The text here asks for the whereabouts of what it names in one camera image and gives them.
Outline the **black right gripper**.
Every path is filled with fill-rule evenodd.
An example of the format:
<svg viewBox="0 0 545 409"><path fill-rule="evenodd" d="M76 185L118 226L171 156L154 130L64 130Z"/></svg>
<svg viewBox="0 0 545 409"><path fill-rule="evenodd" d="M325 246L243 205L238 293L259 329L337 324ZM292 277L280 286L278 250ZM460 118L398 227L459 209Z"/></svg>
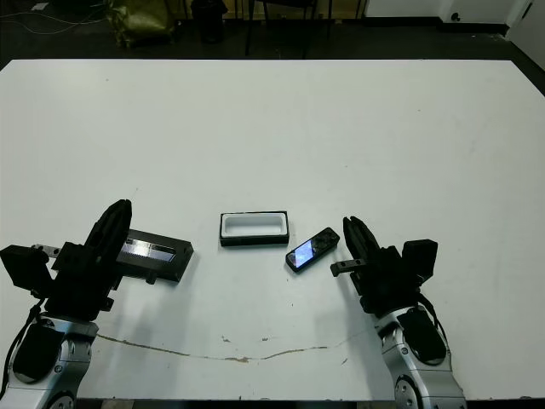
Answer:
<svg viewBox="0 0 545 409"><path fill-rule="evenodd" d="M416 306L426 281L426 246L381 248L367 225L356 216L344 217L343 233L353 260L330 265L337 277L348 273L367 314L385 315Z"/></svg>

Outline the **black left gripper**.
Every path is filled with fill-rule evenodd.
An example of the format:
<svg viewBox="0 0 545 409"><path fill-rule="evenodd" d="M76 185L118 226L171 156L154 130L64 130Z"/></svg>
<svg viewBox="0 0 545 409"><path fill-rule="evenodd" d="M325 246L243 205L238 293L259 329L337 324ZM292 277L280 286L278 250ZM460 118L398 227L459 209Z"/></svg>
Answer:
<svg viewBox="0 0 545 409"><path fill-rule="evenodd" d="M33 245L40 255L53 257L55 278L44 296L53 315L93 321L100 311L112 308L110 292L124 277L156 280L156 261L124 249L132 218L129 199L111 204L94 224L86 244L66 242L55 248Z"/></svg>

